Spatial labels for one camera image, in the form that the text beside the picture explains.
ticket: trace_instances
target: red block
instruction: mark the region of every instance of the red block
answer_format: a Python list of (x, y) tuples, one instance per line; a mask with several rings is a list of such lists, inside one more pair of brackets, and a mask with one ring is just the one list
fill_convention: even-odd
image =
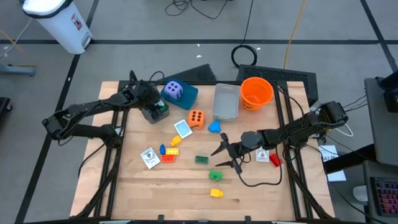
[(279, 167), (279, 165), (282, 164), (282, 159), (279, 159), (279, 162), (278, 162), (278, 157), (276, 156), (275, 153), (270, 155), (269, 159), (271, 160), (271, 162), (274, 164), (275, 167)]
[(174, 156), (164, 155), (162, 156), (162, 163), (174, 162)]

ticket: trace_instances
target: orange die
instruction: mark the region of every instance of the orange die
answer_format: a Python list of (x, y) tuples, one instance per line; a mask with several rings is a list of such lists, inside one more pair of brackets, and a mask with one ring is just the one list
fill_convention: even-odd
[(202, 129), (205, 125), (205, 112), (201, 110), (191, 110), (187, 121), (191, 128)]

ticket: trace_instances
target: trash can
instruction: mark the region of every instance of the trash can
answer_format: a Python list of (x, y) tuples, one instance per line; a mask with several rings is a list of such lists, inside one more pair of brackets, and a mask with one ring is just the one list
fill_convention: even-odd
[(73, 0), (26, 0), (23, 10), (71, 54), (82, 54), (93, 38)]

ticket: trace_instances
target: blue toy piece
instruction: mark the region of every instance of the blue toy piece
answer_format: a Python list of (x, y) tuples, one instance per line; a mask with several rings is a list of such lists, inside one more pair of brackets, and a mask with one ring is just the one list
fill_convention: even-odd
[(166, 84), (165, 87), (167, 87), (169, 83), (171, 85), (172, 82), (178, 83), (182, 87), (183, 91), (181, 96), (177, 100), (175, 100), (170, 95), (167, 94), (165, 88), (163, 88), (160, 94), (163, 96), (165, 100), (169, 101), (170, 103), (177, 105), (182, 109), (190, 110), (193, 103), (197, 99), (198, 89), (191, 85), (186, 84), (185, 82), (181, 82), (180, 80), (176, 80), (173, 78), (169, 80), (169, 82)]
[(221, 132), (221, 127), (220, 127), (220, 122), (218, 120), (215, 120), (212, 122), (212, 124), (209, 126), (209, 132), (211, 133), (220, 133)]
[(166, 155), (166, 147), (163, 144), (160, 145), (159, 151), (161, 155)]

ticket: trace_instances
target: gray floor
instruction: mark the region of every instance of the gray floor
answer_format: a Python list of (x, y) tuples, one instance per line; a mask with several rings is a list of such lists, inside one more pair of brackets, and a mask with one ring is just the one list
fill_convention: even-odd
[[(87, 18), (93, 0), (75, 1)], [(96, 40), (177, 40), (242, 39), (250, 1), (227, 3), (220, 17), (209, 20), (192, 8), (178, 17), (169, 17), (164, 8), (169, 1), (100, 0), (91, 31)], [(370, 10), (386, 40), (398, 39), (395, 0), (367, 0)], [(194, 1), (197, 8), (214, 15), (222, 0)], [(3, 0), (0, 29), (16, 38), (28, 18), (16, 0)], [(288, 39), (300, 9), (300, 1), (254, 0), (247, 39)], [(53, 39), (33, 21), (22, 40)], [(300, 40), (377, 40), (369, 19), (358, 0), (308, 0), (295, 39)], [(234, 80), (238, 70), (230, 61), (236, 44), (95, 44), (81, 55), (65, 106), (97, 99), (100, 84), (127, 79), (133, 69), (138, 78), (148, 79), (161, 70), (166, 75), (209, 63), (220, 80)], [(41, 120), (53, 113), (73, 55), (57, 44), (21, 44), (35, 58), (37, 75), (17, 77), (0, 75), (0, 96), (12, 99), (14, 110), (4, 120), (0, 133), (0, 223), (14, 222), (27, 184), (43, 145), (45, 130)], [(282, 68), (286, 45), (252, 44), (258, 50), (257, 65)], [(398, 59), (398, 45), (389, 45)], [(251, 63), (252, 56), (237, 51), (241, 63)], [(1, 63), (29, 63), (13, 50)], [(319, 102), (330, 100), (347, 104), (364, 95), (363, 79), (392, 73), (380, 44), (375, 45), (292, 45), (287, 68), (317, 74)], [(372, 143), (366, 108), (349, 113), (354, 132), (348, 138), (332, 131), (330, 136), (357, 149)], [(67, 218), (77, 183), (78, 165), (83, 159), (86, 140), (75, 138), (63, 147), (50, 147), (42, 175), (32, 199), (26, 222)], [(347, 149), (337, 145), (341, 152)], [(346, 170), (348, 181), (334, 186), (356, 206), (351, 195), (355, 185), (363, 184), (361, 167)], [(337, 217), (364, 221), (333, 190), (331, 196)]]

